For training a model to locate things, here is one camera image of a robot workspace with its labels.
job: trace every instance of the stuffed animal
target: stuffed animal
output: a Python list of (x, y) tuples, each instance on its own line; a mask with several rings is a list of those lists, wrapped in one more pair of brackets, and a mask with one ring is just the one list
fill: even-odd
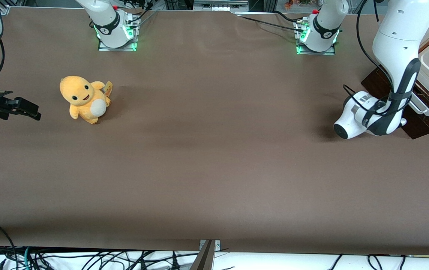
[(78, 115), (90, 124), (98, 123), (98, 117), (106, 112), (111, 104), (109, 98), (113, 84), (108, 81), (106, 85), (102, 82), (92, 82), (78, 76), (68, 76), (61, 79), (60, 91), (64, 99), (71, 105), (69, 114), (73, 119)]

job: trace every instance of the metal frame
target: metal frame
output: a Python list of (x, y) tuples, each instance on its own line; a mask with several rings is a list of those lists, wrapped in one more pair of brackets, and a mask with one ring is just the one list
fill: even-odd
[(205, 240), (189, 270), (211, 270), (215, 259), (216, 240)]

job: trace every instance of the connector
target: connector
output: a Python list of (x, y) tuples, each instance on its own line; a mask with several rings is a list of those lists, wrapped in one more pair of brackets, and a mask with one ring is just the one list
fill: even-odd
[(172, 270), (180, 270), (181, 265), (178, 263), (178, 260), (176, 259), (176, 254), (173, 251), (173, 266), (171, 267)]
[(3, 266), (5, 262), (6, 262), (6, 259), (2, 260), (2, 262), (0, 263), (0, 270), (3, 270)]

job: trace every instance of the mounting plate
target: mounting plate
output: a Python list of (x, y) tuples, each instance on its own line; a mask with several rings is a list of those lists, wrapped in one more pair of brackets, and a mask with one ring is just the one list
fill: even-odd
[(127, 17), (130, 21), (133, 21), (129, 24), (125, 24), (126, 33), (130, 36), (133, 36), (125, 45), (118, 48), (110, 48), (106, 46), (98, 36), (99, 44), (98, 51), (136, 51), (138, 47), (138, 36), (140, 34), (140, 24), (141, 19), (139, 19), (139, 15), (133, 15), (127, 13)]
[(335, 44), (333, 43), (327, 51), (317, 52), (310, 50), (302, 41), (302, 36), (307, 32), (308, 17), (303, 17), (301, 20), (293, 22), (294, 29), (302, 29), (303, 32), (295, 32), (296, 40), (296, 54), (309, 54), (309, 55), (335, 55)]
[[(200, 240), (199, 241), (199, 250), (201, 250), (203, 248), (203, 245), (205, 242), (206, 242), (206, 240)], [(214, 250), (215, 251), (221, 250), (221, 240), (215, 240), (214, 241)]]

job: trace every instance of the white floor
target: white floor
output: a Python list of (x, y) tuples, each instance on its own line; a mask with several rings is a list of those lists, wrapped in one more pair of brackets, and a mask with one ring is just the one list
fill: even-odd
[[(176, 254), (193, 253), (193, 251), (177, 251)], [(95, 255), (96, 253), (56, 253), (64, 257), (79, 256), (79, 255)], [(136, 260), (141, 252), (129, 252), (129, 258)], [(146, 260), (156, 260), (160, 258), (170, 258), (171, 251), (156, 251), (149, 255)], [(284, 253), (239, 253), (239, 252), (217, 252), (213, 270), (226, 270), (234, 267), (233, 270), (329, 270), (336, 260), (338, 255), (319, 255), (319, 254), (284, 254)], [(0, 255), (0, 262), (4, 260), (4, 256)], [(195, 256), (185, 256), (178, 258), (180, 265), (192, 263)], [(378, 256), (383, 270), (398, 270), (402, 258), (396, 256)], [(54, 270), (80, 270), (83, 265), (89, 260), (86, 258), (47, 258), (46, 259)], [(115, 261), (124, 263), (124, 267), (128, 267), (127, 261), (115, 258)], [(91, 270), (99, 269), (100, 262), (93, 265)], [(164, 270), (170, 264), (166, 262), (157, 263), (149, 267), (149, 270)], [(7, 260), (4, 265), (4, 270), (15, 268), (13, 261)], [(103, 270), (123, 270), (123, 265), (120, 263), (107, 263)], [(336, 265), (334, 270), (371, 270), (368, 264), (367, 256), (343, 255)], [(413, 258), (407, 257), (403, 270), (429, 270), (429, 258)]]

